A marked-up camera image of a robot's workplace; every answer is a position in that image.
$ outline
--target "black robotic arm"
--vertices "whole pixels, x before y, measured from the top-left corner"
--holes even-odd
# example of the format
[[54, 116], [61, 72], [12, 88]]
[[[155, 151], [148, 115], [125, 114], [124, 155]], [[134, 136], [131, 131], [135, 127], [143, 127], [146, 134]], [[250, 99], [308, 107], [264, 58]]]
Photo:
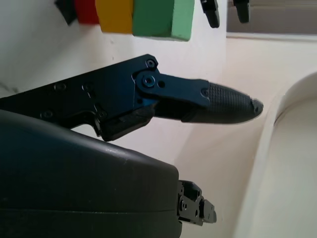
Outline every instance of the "black robotic arm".
[[152, 117], [241, 123], [263, 105], [205, 80], [160, 74], [151, 55], [0, 99], [0, 237], [178, 238], [181, 221], [216, 222], [177, 169], [111, 141]]

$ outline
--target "bolt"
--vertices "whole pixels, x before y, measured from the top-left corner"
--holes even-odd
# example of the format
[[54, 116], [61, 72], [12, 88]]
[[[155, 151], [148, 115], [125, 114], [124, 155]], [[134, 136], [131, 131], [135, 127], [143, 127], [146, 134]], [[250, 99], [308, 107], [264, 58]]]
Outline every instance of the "bolt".
[[155, 62], [152, 59], [147, 60], [147, 66], [149, 68], [154, 68], [155, 67]]
[[203, 95], [204, 97], [208, 97], [208, 95], [209, 95], [208, 89], [203, 88], [203, 89], [202, 89], [202, 95]]
[[180, 205], [179, 210], [181, 211], [187, 210], [187, 204], [184, 202], [184, 200], [181, 200], [179, 205]]
[[107, 113], [106, 112], [99, 112], [97, 116], [100, 120], [104, 120], [107, 117]]
[[66, 89], [66, 85], [64, 83], [57, 83], [54, 86], [55, 91], [62, 92]]
[[94, 89], [92, 83], [85, 83], [83, 85], [83, 90], [86, 92], [91, 92]]
[[155, 78], [151, 75], [145, 75], [143, 77], [143, 85], [148, 88], [152, 88], [155, 85]]
[[47, 119], [49, 119], [49, 118], [51, 118], [52, 116], [53, 116], [53, 112], [52, 112], [52, 111], [45, 111], [45, 112], [41, 113], [41, 117], [42, 117], [42, 118], [47, 118]]

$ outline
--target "white surface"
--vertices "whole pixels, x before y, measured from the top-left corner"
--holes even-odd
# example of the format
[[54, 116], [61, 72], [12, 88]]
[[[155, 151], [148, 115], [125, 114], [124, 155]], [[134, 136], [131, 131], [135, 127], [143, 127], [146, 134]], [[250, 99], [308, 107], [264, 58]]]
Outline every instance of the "white surface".
[[316, 237], [317, 74], [289, 83], [261, 136], [237, 238]]
[[[219, 0], [221, 27], [211, 29], [195, 2], [190, 42], [157, 41], [103, 34], [99, 27], [68, 27], [53, 0], [0, 1], [0, 81], [29, 90], [144, 54], [154, 55], [162, 73], [217, 81], [225, 62], [226, 0]], [[154, 119], [115, 141], [168, 163], [178, 157], [192, 126]], [[83, 127], [82, 133], [94, 135]]]
[[250, 228], [252, 219], [241, 214], [244, 201], [250, 203], [246, 191], [250, 174], [256, 173], [254, 157], [266, 114], [287, 85], [317, 72], [316, 62], [315, 43], [227, 39], [226, 68], [219, 83], [260, 99], [264, 113], [241, 125], [193, 127], [175, 164], [182, 179], [193, 180], [203, 189], [215, 205], [218, 221], [202, 228], [185, 225], [186, 237], [232, 238], [239, 228]]

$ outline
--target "white wall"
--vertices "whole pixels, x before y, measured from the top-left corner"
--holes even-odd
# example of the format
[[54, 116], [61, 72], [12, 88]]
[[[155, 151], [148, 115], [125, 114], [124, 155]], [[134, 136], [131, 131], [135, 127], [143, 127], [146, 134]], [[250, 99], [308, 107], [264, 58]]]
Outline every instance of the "white wall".
[[176, 159], [181, 178], [195, 181], [214, 205], [218, 222], [202, 229], [185, 225], [184, 237], [231, 238], [265, 116], [277, 93], [317, 71], [315, 42], [227, 39], [222, 84], [264, 102], [263, 115], [241, 125], [196, 125]]

